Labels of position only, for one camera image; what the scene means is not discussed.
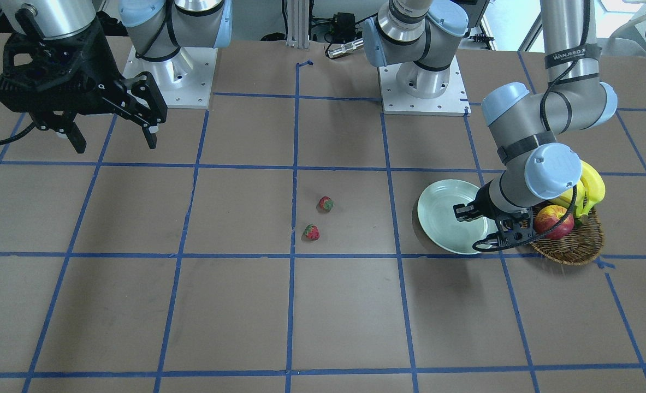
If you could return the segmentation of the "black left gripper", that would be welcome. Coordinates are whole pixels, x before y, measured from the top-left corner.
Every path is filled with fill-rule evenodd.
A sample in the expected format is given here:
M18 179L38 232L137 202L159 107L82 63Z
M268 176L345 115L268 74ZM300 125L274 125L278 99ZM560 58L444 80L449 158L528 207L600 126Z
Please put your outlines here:
M507 201L504 196L499 182L496 184L488 182L478 189L473 203L453 205L455 219L459 222L472 222L487 217L493 221L502 222L512 218L511 212L503 211L496 204L496 201Z

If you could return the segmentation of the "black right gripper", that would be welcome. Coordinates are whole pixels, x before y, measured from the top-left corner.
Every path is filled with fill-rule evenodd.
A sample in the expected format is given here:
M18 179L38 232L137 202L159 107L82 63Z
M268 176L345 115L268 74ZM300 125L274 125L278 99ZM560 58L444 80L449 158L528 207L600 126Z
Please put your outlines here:
M101 25L57 40L33 41L13 33L3 48L0 102L31 114L38 129L65 136L78 154L87 145L75 123L78 114L113 112L140 126L152 150L168 114L150 72L123 78Z

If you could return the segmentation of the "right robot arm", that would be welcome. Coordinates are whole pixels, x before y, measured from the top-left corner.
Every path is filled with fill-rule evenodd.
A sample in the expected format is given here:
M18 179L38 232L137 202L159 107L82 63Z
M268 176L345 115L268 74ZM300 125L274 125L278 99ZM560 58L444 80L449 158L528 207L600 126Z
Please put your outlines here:
M137 72L120 72L91 1L0 1L13 28L3 49L0 102L32 122L32 129L56 134L85 152L77 115L116 114L141 128L155 149L157 129L167 121L169 92L200 88L210 96L190 48L216 51L232 37L231 1L120 1L121 24L132 40Z

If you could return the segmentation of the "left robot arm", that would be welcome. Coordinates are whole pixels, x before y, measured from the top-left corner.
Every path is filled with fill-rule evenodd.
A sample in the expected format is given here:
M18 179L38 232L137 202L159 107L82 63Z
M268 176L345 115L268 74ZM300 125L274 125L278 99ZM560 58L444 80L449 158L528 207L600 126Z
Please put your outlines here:
M532 94L518 82L482 101L482 114L506 169L473 202L457 205L458 221L516 216L559 197L582 176L574 151L557 135L607 122L617 110L613 87L600 80L592 1L540 2L547 89ZM412 96L440 94L469 17L452 1L388 1L363 23L366 57L375 67L400 64Z

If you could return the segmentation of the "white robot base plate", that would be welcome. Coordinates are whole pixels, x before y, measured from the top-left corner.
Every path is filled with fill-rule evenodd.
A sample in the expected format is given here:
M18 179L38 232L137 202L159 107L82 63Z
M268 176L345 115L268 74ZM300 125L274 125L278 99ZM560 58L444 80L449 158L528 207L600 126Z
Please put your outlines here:
M144 70L150 72L169 109L208 109L219 51L183 47L172 59L149 62L138 59L131 48L123 74L129 77Z

